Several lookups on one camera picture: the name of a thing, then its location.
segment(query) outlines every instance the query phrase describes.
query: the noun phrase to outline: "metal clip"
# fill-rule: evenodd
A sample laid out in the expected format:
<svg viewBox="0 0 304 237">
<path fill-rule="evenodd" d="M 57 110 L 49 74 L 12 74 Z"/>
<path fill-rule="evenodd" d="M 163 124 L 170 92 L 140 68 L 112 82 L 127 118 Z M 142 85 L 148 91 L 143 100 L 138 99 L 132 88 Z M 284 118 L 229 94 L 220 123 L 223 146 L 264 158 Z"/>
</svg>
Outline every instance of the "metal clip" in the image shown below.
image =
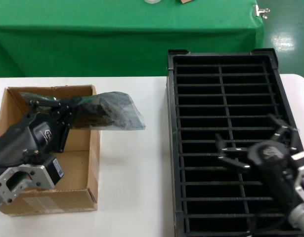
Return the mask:
<svg viewBox="0 0 304 237">
<path fill-rule="evenodd" d="M 254 15 L 255 16 L 261 16 L 264 19 L 267 19 L 267 16 L 265 15 L 265 13 L 270 12 L 270 9 L 265 8 L 265 9 L 259 9 L 258 5 L 254 5 Z"/>
</svg>

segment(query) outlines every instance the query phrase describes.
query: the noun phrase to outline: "floor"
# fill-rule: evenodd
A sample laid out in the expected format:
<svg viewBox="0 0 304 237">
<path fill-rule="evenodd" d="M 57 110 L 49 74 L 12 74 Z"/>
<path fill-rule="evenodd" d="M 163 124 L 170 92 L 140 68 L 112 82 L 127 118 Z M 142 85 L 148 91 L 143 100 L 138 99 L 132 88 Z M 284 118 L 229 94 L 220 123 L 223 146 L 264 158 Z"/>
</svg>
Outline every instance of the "floor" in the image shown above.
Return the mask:
<svg viewBox="0 0 304 237">
<path fill-rule="evenodd" d="M 304 77 L 304 0 L 258 0 L 269 8 L 264 19 L 264 47 L 277 52 L 280 73 Z"/>
</svg>

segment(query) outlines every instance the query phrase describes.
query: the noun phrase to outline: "robotic arm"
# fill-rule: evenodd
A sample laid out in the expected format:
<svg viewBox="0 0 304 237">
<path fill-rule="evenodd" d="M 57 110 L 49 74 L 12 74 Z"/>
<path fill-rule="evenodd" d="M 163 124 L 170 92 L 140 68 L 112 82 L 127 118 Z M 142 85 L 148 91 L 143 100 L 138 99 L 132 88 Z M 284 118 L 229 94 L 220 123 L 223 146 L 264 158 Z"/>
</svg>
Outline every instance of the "robotic arm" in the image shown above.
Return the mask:
<svg viewBox="0 0 304 237">
<path fill-rule="evenodd" d="M 275 225 L 261 230 L 250 230 L 241 237 L 269 231 L 283 224 L 287 218 L 294 228 L 300 228 L 304 233 L 304 152 L 291 156 L 291 153 L 297 150 L 298 131 L 272 115 L 271 118 L 279 129 L 269 140 L 249 148 L 226 148 L 224 141 L 217 134 L 218 159 L 225 166 L 241 173 L 254 169 L 285 213 L 284 218 Z M 287 134 L 291 136 L 289 147 L 280 142 Z M 234 152 L 247 152 L 249 164 L 227 157 L 227 153 Z"/>
<path fill-rule="evenodd" d="M 27 187 L 54 189 L 64 173 L 50 153 L 63 152 L 80 101 L 31 100 L 31 111 L 0 137 L 0 205 Z M 51 107 L 51 113 L 37 112 L 39 106 Z"/>
</svg>

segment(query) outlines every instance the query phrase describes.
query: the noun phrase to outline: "white table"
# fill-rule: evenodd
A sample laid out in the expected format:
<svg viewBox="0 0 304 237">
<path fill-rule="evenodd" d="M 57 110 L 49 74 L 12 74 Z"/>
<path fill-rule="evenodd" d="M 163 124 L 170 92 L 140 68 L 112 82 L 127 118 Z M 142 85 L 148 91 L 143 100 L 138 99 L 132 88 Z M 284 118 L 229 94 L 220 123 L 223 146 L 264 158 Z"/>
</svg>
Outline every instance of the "white table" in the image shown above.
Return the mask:
<svg viewBox="0 0 304 237">
<path fill-rule="evenodd" d="M 304 145 L 304 79 L 281 75 Z M 8 86 L 93 84 L 98 93 L 128 93 L 145 131 L 101 136 L 98 211 L 9 217 L 0 213 L 0 237 L 173 237 L 166 78 L 0 79 Z"/>
</svg>

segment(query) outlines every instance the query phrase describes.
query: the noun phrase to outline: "table surface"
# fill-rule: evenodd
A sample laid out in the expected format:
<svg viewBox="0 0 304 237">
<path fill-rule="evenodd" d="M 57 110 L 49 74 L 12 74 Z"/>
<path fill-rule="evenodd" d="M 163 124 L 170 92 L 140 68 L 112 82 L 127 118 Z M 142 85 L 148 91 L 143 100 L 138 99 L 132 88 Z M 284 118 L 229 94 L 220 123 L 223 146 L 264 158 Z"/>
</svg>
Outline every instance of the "table surface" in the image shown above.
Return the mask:
<svg viewBox="0 0 304 237">
<path fill-rule="evenodd" d="M 256 0 L 0 0 L 0 77 L 165 76 L 167 51 L 262 47 Z"/>
<path fill-rule="evenodd" d="M 304 78 L 281 78 L 304 146 Z M 25 217 L 0 213 L 0 237 L 173 237 L 166 77 L 0 79 L 0 103 L 8 86 L 81 84 L 95 85 L 97 93 L 128 93 L 146 129 L 102 131 L 98 211 Z"/>
</svg>

